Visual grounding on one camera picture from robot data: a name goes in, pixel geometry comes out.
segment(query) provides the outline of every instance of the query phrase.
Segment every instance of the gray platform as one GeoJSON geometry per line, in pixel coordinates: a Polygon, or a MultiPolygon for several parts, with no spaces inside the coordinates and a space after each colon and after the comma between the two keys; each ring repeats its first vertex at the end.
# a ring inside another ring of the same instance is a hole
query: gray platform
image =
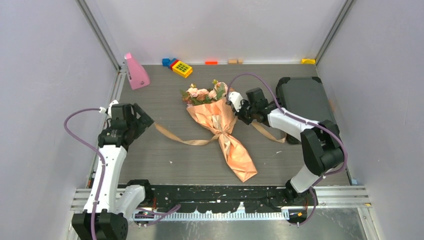
{"type": "MultiPolygon", "coordinates": [[[[207,140],[213,136],[190,117],[181,101],[179,90],[186,90],[190,83],[210,88],[214,79],[229,83],[236,75],[251,72],[275,88],[281,77],[317,76],[314,65],[300,64],[193,65],[193,73],[188,78],[160,65],[144,67],[151,84],[132,90],[126,81],[120,102],[138,103],[157,123],[183,140],[207,140]]],[[[263,85],[251,76],[241,77],[233,87],[242,94],[261,87],[271,99],[263,85]]],[[[282,136],[276,129],[270,132],[276,137],[282,136]]],[[[304,164],[299,145],[272,142],[241,121],[235,124],[232,135],[246,147],[258,171],[245,183],[241,183],[225,163],[218,142],[205,146],[185,145],[166,138],[153,126],[130,146],[119,182],[148,179],[153,184],[284,185],[304,164]]],[[[340,173],[327,177],[320,185],[349,185],[349,181],[346,174],[340,173]]]]}

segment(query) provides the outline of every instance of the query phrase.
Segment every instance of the yellow object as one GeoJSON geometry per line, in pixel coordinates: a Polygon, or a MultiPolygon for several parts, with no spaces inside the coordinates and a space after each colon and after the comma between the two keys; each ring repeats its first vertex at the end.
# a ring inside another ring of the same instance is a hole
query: yellow object
{"type": "Polygon", "coordinates": [[[193,72],[193,68],[182,61],[178,61],[172,66],[172,71],[183,78],[187,78],[193,72]]]}
{"type": "Polygon", "coordinates": [[[316,61],[315,61],[315,59],[303,58],[303,59],[300,61],[300,63],[301,63],[301,64],[315,64],[315,63],[316,63],[316,61]]]}

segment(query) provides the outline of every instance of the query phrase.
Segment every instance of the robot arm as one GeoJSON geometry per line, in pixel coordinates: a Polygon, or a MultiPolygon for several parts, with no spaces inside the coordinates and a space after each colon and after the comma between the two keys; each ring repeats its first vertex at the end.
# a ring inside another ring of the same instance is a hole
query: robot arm
{"type": "Polygon", "coordinates": [[[95,215],[95,232],[98,240],[125,239],[128,220],[137,206],[151,198],[150,184],[135,182],[126,187],[124,194],[116,201],[121,168],[131,143],[153,124],[151,119],[136,103],[113,101],[106,112],[110,125],[98,135],[99,151],[104,157],[104,166],[98,158],[97,177],[82,213],[72,217],[72,226],[81,239],[91,238],[90,220],[95,215]],[[96,193],[101,187],[96,201],[96,193]]]}
{"type": "Polygon", "coordinates": [[[246,95],[248,100],[235,91],[228,96],[229,104],[232,104],[238,119],[246,124],[257,120],[268,127],[284,131],[301,142],[305,165],[286,183],[284,194],[289,202],[304,196],[324,173],[343,162],[340,145],[327,133],[306,123],[319,124],[338,136],[337,125],[329,120],[317,122],[286,111],[292,116],[290,117],[281,112],[274,102],[268,103],[258,87],[247,91],[246,95]],[[295,120],[293,116],[306,123],[295,120]]]}

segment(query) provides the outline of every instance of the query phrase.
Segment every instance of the pink toy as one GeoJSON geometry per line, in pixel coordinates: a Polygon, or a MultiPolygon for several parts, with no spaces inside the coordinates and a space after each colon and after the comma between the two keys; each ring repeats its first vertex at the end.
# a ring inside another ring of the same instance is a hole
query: pink toy
{"type": "Polygon", "coordinates": [[[131,89],[136,90],[149,85],[150,78],[144,67],[131,56],[131,53],[127,53],[124,58],[128,67],[128,80],[131,89]]]}

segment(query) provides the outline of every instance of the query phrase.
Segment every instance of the flower bouquet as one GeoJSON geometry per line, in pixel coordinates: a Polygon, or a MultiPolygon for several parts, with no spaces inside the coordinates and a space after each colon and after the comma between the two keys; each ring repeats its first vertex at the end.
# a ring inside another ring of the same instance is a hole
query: flower bouquet
{"type": "Polygon", "coordinates": [[[258,171],[248,151],[231,135],[237,118],[225,102],[227,85],[217,80],[212,83],[213,87],[209,89],[198,89],[195,84],[191,84],[187,91],[181,90],[182,101],[187,104],[188,114],[214,134],[211,140],[183,141],[161,126],[156,128],[168,138],[188,145],[202,146],[218,140],[227,165],[244,183],[258,171]]]}

